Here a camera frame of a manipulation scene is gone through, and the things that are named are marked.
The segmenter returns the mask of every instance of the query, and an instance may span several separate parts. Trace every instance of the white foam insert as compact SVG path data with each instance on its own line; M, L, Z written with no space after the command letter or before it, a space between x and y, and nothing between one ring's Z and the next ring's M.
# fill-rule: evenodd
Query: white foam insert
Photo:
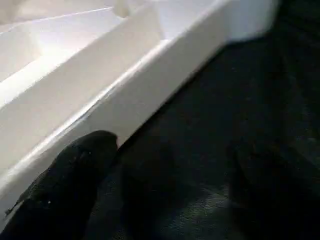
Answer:
M0 0L0 24L112 7L116 0Z
M40 55L37 43L23 28L15 27L0 33L0 84Z
M156 14L145 9L5 105L0 110L0 135L5 136L0 138L0 151L5 152L0 172L7 171L161 39Z
M4 48L3 54L0 52L4 62L0 108L122 21L110 8L104 8L29 21L3 33L6 37L0 35L0 42L7 43L0 45ZM31 41L37 51L28 44Z
M236 24L242 20L245 26L248 19L255 22L258 15L247 17L243 9L244 17L230 17L241 9L233 8L237 1L249 0L156 0L124 5L127 18L111 15L120 22L100 36L102 25L93 26L89 21L71 20L70 28L63 21L56 22L52 29L61 26L61 34L29 26L47 58L39 57L17 73L21 77L29 74L30 82L37 80L0 108L0 136L4 136L0 138L0 214L76 138L107 130L116 133L123 144L209 58L239 37L233 28ZM266 10L267 20L243 29L243 38L267 29L274 9ZM92 34L72 32L78 24L84 24L84 29L92 27ZM50 58L53 52L58 54ZM41 64L50 68L50 61L57 63L59 53L68 57L53 71L32 77L31 72Z

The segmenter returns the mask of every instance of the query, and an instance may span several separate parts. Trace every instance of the dark cloth surface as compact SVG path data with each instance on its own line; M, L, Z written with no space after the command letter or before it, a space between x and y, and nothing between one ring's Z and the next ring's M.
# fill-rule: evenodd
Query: dark cloth surface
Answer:
M188 182L181 192L198 198L223 198L226 147L241 136L271 136L319 169L319 6L287 1L267 36L223 49L131 138L122 158L139 163L135 149L152 148L149 136L157 136L170 144L176 174ZM85 239L130 239L120 224L120 175L119 168L101 186Z

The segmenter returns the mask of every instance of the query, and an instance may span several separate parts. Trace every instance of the white tray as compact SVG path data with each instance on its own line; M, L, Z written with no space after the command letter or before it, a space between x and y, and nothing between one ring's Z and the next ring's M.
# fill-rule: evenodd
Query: white tray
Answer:
M0 75L3 216L67 144L94 130L114 132L123 144L225 44L265 33L277 4L128 1L3 33L16 39L7 40L6 55L19 60ZM0 35L0 43L5 39ZM19 41L25 54L13 47Z

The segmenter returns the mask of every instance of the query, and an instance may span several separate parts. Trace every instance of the white plastic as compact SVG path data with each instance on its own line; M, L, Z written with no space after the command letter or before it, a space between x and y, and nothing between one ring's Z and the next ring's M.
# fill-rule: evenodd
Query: white plastic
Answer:
M265 33L277 4L119 0L2 26L0 214L74 139L107 130L123 144L223 46Z

